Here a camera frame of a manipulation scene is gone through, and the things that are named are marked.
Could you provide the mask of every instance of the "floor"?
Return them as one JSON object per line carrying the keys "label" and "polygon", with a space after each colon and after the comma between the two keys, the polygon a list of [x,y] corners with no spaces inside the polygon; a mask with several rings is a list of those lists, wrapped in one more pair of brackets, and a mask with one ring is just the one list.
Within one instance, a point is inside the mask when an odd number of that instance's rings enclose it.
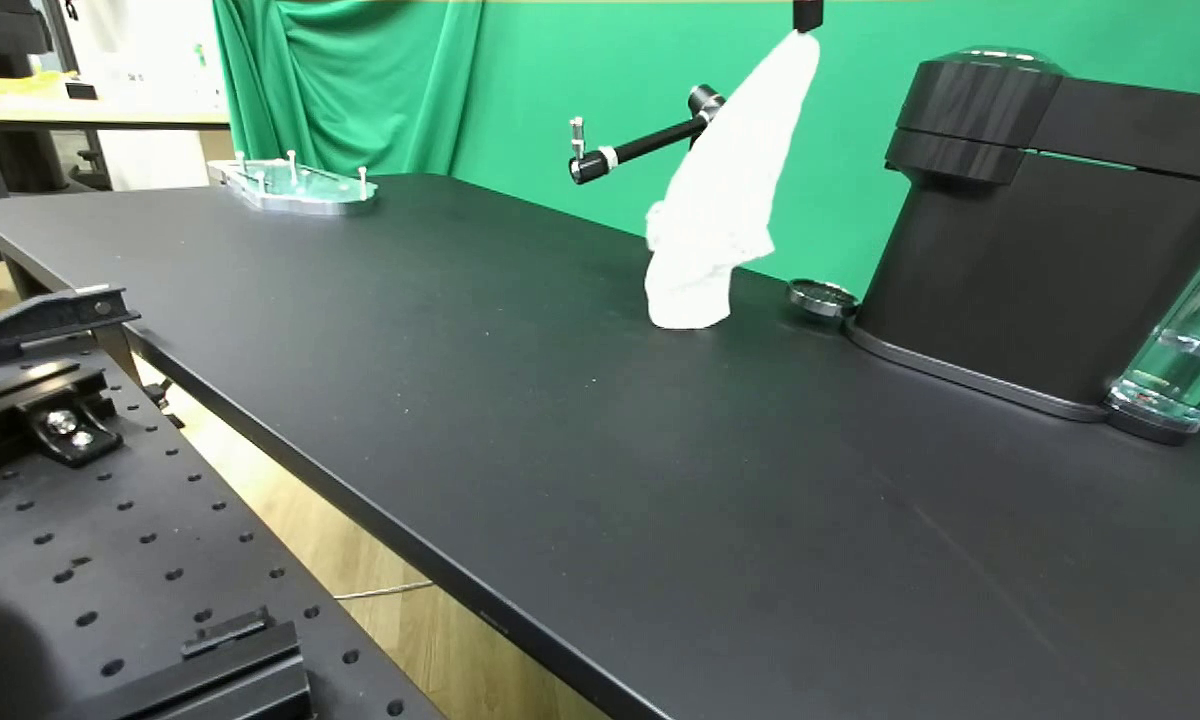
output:
{"label": "floor", "polygon": [[[0,306],[15,296],[0,269]],[[186,434],[253,504],[262,521],[322,577],[368,634],[451,720],[593,720],[589,701],[501,641],[430,577],[359,530],[346,512],[255,453],[191,394],[169,394]]]}

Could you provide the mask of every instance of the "black tabletop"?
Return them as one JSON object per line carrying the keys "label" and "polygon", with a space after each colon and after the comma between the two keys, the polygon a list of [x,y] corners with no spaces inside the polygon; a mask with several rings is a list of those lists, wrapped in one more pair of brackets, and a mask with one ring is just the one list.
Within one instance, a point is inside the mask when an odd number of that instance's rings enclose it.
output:
{"label": "black tabletop", "polygon": [[616,714],[1200,714],[1200,438],[643,319],[643,248],[455,180],[0,198],[186,385]]}

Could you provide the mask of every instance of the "coffee machine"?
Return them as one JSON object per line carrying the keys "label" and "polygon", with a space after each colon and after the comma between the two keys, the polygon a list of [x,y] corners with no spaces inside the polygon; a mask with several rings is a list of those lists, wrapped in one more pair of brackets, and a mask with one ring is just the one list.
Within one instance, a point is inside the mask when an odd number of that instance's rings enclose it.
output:
{"label": "coffee machine", "polygon": [[1200,96],[1029,50],[921,64],[889,166],[914,190],[852,341],[1067,421],[1200,264]]}

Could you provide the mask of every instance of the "white cloth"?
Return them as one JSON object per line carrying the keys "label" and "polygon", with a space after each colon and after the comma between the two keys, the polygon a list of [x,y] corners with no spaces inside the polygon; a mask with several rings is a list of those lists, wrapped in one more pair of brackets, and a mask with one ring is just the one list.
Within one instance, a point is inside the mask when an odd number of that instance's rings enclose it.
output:
{"label": "white cloth", "polygon": [[722,324],[734,269],[773,253],[773,194],[816,64],[814,30],[786,37],[680,160],[668,194],[647,208],[643,296],[656,329]]}

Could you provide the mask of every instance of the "mounting hole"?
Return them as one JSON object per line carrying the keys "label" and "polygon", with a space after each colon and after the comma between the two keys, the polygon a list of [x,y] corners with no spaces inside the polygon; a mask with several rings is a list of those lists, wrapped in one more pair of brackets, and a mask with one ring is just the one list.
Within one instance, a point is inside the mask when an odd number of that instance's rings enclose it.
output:
{"label": "mounting hole", "polygon": [[122,672],[123,672],[123,661],[113,655],[99,672],[103,672],[103,674],[122,674]]}

